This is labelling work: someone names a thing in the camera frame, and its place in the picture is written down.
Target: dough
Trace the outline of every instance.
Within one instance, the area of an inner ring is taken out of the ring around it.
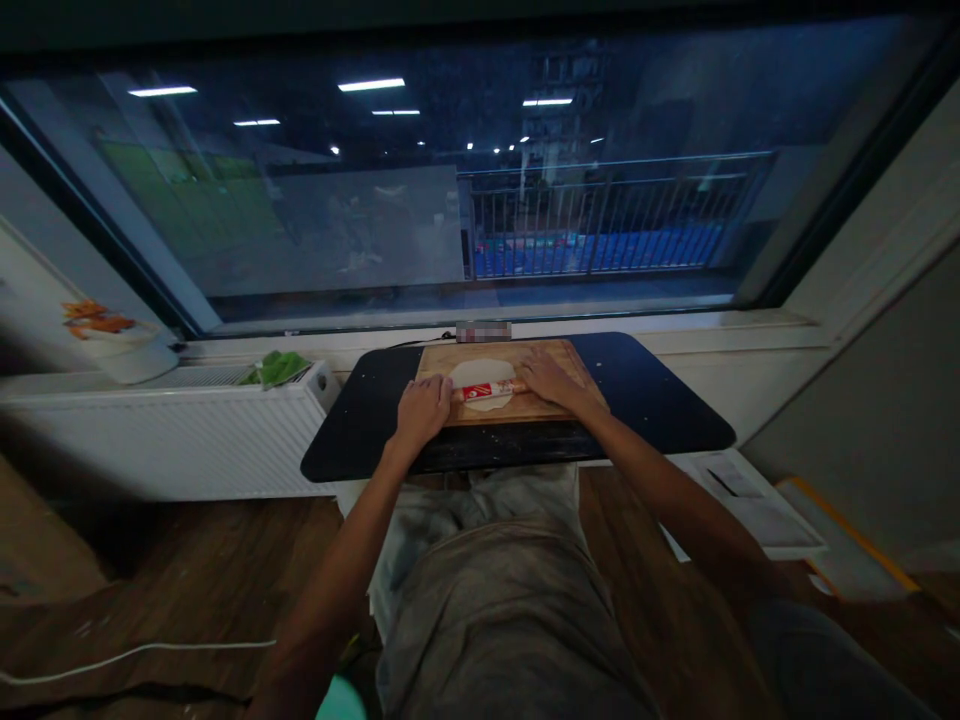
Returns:
[[[480,360],[467,360],[457,365],[450,373],[453,378],[453,387],[462,388],[470,385],[479,385],[485,382],[496,382],[497,380],[510,380],[517,376],[513,365],[505,360],[493,360],[482,358]],[[488,412],[502,408],[513,395],[501,395],[500,397],[487,398],[486,400],[474,400],[467,403],[471,410]]]

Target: fence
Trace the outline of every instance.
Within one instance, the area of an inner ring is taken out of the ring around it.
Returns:
[[[742,222],[773,152],[461,175],[470,279],[703,268]]]

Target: sleeve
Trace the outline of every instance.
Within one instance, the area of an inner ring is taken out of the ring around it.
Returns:
[[[787,600],[759,603],[750,641],[790,720],[937,716],[839,625]]]

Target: glass pane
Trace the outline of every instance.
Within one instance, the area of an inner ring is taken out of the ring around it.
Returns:
[[[6,91],[226,332],[724,307],[911,33],[611,32]]]

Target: window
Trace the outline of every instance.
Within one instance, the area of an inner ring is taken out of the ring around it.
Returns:
[[[21,70],[2,100],[195,334],[751,308],[922,119],[946,30],[438,32]]]

